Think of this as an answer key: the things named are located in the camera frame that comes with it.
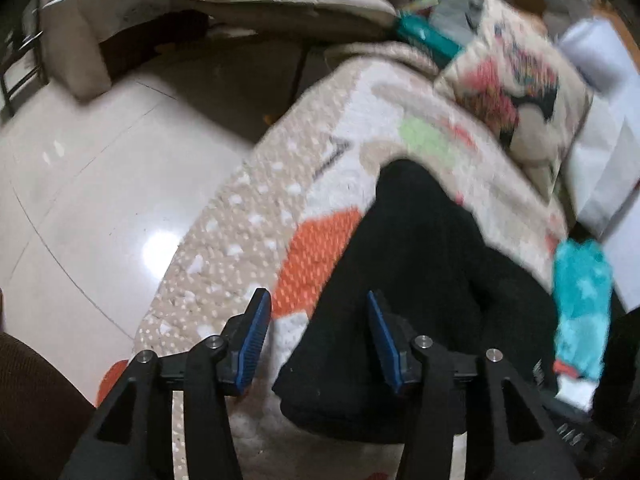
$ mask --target orange patch on rug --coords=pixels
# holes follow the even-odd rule
[[[298,226],[273,293],[273,318],[302,310],[311,318],[322,288],[361,218],[360,211],[352,208]]]
[[[109,371],[107,371],[107,373],[105,373],[102,381],[100,382],[100,387],[98,388],[98,395],[95,399],[96,406],[100,406],[104,398],[113,388],[113,385],[118,382],[118,379],[120,378],[124,370],[126,370],[127,365],[129,365],[129,362],[127,360],[118,361],[111,368],[109,368]]]

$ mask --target teal fabric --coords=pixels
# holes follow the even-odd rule
[[[554,263],[554,299],[558,306],[556,358],[583,377],[597,381],[607,344],[611,266],[594,240],[558,245]]]
[[[398,20],[396,34],[403,41],[427,52],[439,68],[444,68],[462,50],[416,14],[404,14]]]

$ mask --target patterned cushion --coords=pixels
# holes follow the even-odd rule
[[[485,0],[477,39],[434,87],[486,124],[540,194],[551,197],[593,93],[529,20],[502,0]]]

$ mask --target black fabric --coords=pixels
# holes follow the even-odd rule
[[[471,213],[427,170],[403,159],[381,170],[375,202],[273,385],[293,423],[336,438],[402,442],[404,403],[383,381],[367,325],[366,293],[376,288],[419,333],[452,351],[499,348],[525,380],[539,368],[557,391],[552,298],[485,246]]]
[[[640,420],[640,308],[612,322],[602,361],[591,418],[624,439]]]
[[[43,357],[0,333],[0,479],[56,480],[94,412]]]

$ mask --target floor tile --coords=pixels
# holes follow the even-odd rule
[[[34,236],[4,292],[5,330],[47,359],[91,402],[132,341],[73,284]]]
[[[255,144],[268,129],[264,117],[287,110],[299,56],[295,43],[238,38],[162,56],[134,78]]]
[[[18,81],[20,81],[20,79],[22,79],[23,76],[26,76],[29,73],[29,71],[34,67],[35,67],[35,64],[34,64],[33,56],[32,56],[32,53],[29,52],[22,59],[19,59],[16,63],[11,65],[9,67],[9,70],[5,73],[4,76],[5,76],[5,83],[7,88],[9,90],[12,89],[15,86],[15,84]],[[34,86],[39,86],[39,85],[34,85],[34,84],[30,84],[30,82],[27,82],[25,86],[19,89],[17,93],[15,93],[11,97],[11,102],[12,102],[14,111],[17,110],[22,104],[24,104],[24,102],[26,101],[26,97],[32,93],[29,90],[30,89],[33,90]],[[4,96],[0,93],[0,108],[2,108],[0,110],[0,126],[4,126],[11,120],[11,114],[9,113],[9,110],[8,108],[5,107],[5,105],[6,103],[4,100]]]
[[[18,259],[31,237],[33,226],[25,215],[4,168],[4,160],[11,156],[8,143],[0,141],[0,288],[9,284]]]
[[[32,223],[37,227],[60,190],[163,98],[129,81],[83,105],[51,82],[26,102],[5,129],[12,184]]]
[[[165,97],[65,187],[39,232],[87,296],[133,336],[179,239],[249,150]]]

